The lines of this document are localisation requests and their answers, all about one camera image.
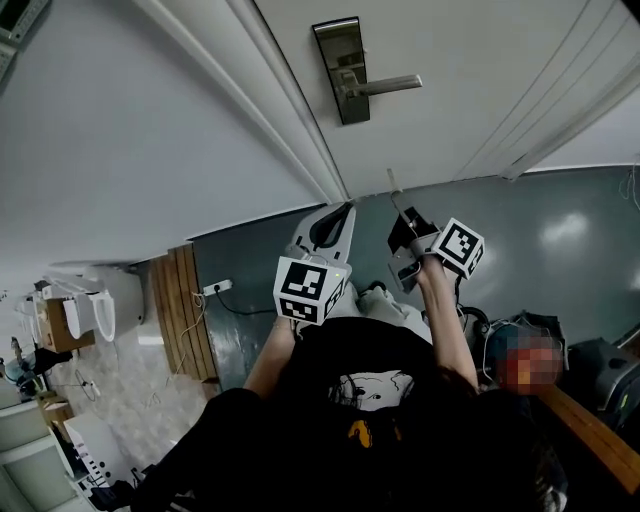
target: white toilet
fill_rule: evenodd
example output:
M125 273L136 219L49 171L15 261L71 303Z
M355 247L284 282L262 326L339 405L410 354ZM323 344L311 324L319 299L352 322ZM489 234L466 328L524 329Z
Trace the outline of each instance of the white toilet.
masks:
M113 341L142 322L142 284L135 274L96 266L87 267L82 277L49 272L45 280L73 295L72 300L65 302L65 311L69 330L75 324L73 329L79 336L97 326L105 340ZM85 299L79 299L80 296L89 299L92 309L86 307Z

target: white door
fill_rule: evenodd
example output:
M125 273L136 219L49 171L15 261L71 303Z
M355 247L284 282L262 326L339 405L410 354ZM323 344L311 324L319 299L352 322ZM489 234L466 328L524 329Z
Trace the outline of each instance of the white door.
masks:
M255 0L351 197L508 174L638 66L640 29L615 0ZM312 26L358 17L370 98L344 126Z

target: green floor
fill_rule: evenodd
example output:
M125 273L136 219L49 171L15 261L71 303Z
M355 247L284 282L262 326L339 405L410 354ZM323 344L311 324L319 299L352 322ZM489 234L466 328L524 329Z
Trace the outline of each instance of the green floor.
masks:
M485 237L486 255L460 301L501 318L526 309L557 315L569 343L614 341L640 322L640 211L618 193L624 169L526 175L408 191L403 201L444 226L456 217ZM278 257L305 212L195 240L202 286L232 279L224 300L245 311L273 307ZM388 196L357 203L349 263L357 288L373 280L403 297L387 268L387 236L397 214ZM404 296L420 309L420 298ZM274 315L241 317L209 298L207 327L224 389L241 386Z

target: door handle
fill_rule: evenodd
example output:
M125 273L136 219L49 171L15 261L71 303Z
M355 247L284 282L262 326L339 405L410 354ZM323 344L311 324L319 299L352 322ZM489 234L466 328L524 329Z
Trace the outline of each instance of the door handle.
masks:
M342 124L371 119L369 96L422 87L419 75L367 82L360 20L357 17L321 23L312 28L329 73Z

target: wooden board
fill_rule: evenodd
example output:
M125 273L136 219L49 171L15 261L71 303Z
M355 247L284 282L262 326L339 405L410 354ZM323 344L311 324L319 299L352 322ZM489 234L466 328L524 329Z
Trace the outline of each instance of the wooden board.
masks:
M197 380L217 379L204 315L194 302L200 289L192 246L152 260L151 280L169 369Z
M189 289L191 291L197 291L199 293L200 287L198 285L198 277L196 274L196 260L193 254L193 245L184 246L184 257L187 264L187 278L189 279ZM217 378L218 372L216 371L216 362L214 361L211 345L209 345L209 336L207 335L204 316L198 323L196 332L198 334L198 342L200 343L200 348L202 350L202 357L204 359L207 377L210 379Z
M629 494L640 489L640 455L557 387L540 396L544 404L607 467Z

